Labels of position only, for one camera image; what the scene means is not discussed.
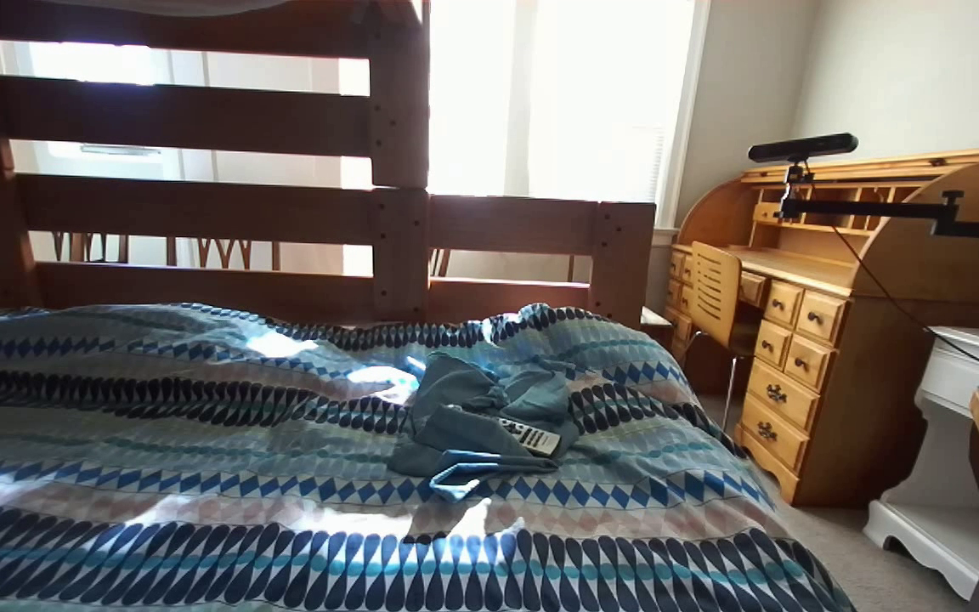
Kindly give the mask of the blue towel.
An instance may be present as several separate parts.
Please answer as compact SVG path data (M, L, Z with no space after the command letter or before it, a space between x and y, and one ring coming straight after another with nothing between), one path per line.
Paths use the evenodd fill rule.
M465 500L479 485L513 475L547 475L580 437L570 413L568 366L537 358L503 372L432 353L413 403L400 419L386 468L423 478L436 496ZM533 456L498 422L504 417L559 434L553 457Z

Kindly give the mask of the white remote control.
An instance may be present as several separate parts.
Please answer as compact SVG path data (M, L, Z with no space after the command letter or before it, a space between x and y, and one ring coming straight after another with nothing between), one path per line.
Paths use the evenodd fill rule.
M512 421L512 419L498 418L501 426L507 433L533 456L553 457L561 445L561 437L556 433L536 428L528 423Z

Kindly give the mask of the window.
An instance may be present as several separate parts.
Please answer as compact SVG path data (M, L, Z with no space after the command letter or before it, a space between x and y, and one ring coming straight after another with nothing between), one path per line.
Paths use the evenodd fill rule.
M664 206L693 0L432 0L435 194ZM365 59L0 42L0 73L86 82L368 94ZM14 142L23 172L370 189L357 156ZM253 244L250 268L369 275L366 246ZM587 281L590 259L451 251L434 275Z

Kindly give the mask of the wooden chair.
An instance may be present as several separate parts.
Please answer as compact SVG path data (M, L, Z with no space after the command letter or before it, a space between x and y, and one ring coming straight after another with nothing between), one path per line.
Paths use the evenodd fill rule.
M742 318L738 314L741 259L727 249L703 241L692 244L692 256L693 295L688 304L688 317L693 325L693 334L685 345L683 357L690 357L692 347L700 337L711 338L729 353L729 382L720 425L723 431L727 431L739 364L749 363L755 357L759 320Z

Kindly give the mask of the blue patterned bedspread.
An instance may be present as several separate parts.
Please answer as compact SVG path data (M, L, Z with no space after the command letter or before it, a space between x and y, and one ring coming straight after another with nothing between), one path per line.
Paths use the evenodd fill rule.
M465 500L388 470L432 353L569 368L580 437ZM854 612L652 338L532 303L293 326L0 311L0 612Z

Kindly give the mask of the wooden roll-top desk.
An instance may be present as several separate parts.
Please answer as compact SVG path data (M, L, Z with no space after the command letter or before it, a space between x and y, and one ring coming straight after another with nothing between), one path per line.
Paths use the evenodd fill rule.
M979 150L815 161L805 199L939 204L962 190L959 219L979 222ZM695 202L670 256L665 316L673 355L694 332L692 244L742 261L739 317L759 320L734 435L792 505L865 507L905 480L925 419L914 392L930 326L979 328L979 240L936 236L927 219L862 214L776 218L781 164L751 167ZM719 348L700 338L687 372L714 383Z

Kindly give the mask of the white side table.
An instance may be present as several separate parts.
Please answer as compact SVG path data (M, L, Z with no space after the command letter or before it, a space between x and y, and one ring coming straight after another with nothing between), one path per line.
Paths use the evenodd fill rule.
M920 453L901 484L868 507L863 533L900 543L964 600L979 580L979 489L969 462L971 400L979 390L979 329L935 328L914 405L927 422Z

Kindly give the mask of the wooden bunk bed frame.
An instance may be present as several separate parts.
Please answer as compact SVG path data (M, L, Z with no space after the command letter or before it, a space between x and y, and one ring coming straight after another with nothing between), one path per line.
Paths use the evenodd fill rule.
M0 0L0 40L369 63L370 92L0 75L0 309L201 302L291 322L460 322L528 303L641 324L655 206L433 195L431 0ZM11 143L358 156L372 189L65 177ZM32 231L372 249L372 275L35 259Z

